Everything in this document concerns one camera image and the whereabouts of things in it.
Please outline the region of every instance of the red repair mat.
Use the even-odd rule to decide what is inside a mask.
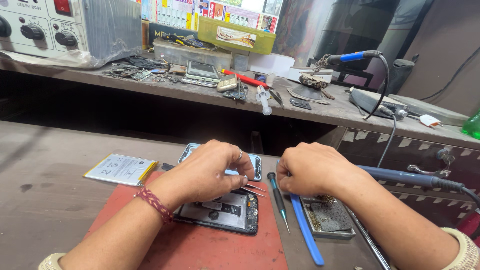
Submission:
[[[153,172],[147,183],[161,174]],[[253,185],[268,189],[264,183]],[[138,187],[118,185],[85,238],[127,205],[138,190]],[[270,195],[260,193],[267,198],[258,196],[256,236],[174,222],[160,230],[139,269],[288,269]]]

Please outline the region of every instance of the green bottle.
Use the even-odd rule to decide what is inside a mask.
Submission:
[[[463,124],[462,133],[480,140],[480,110]]]

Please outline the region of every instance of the yellow plastic box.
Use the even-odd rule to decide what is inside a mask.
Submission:
[[[217,46],[270,54],[275,38],[276,34],[261,30],[203,16],[199,18],[198,39]]]

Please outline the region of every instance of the blue pry tool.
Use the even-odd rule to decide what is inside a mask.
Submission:
[[[303,234],[303,238],[305,238],[305,242],[307,243],[307,247],[310,250],[310,254],[312,255],[315,264],[318,266],[323,266],[324,258],[320,251],[318,250],[317,244],[313,240],[313,235],[310,232],[310,228],[308,227],[307,220],[303,215],[303,209],[300,202],[300,197],[293,193],[290,193],[290,197],[292,199],[293,209],[295,210],[295,215],[297,215],[297,220],[299,221],[300,229]]]

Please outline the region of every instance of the ring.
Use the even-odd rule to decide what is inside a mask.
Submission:
[[[243,157],[243,152],[242,152],[242,150],[241,150],[240,148],[239,148],[239,150],[240,150],[240,157],[239,157],[239,159],[237,159],[237,161],[234,162],[234,163],[238,163],[238,162],[241,160],[241,158]]]

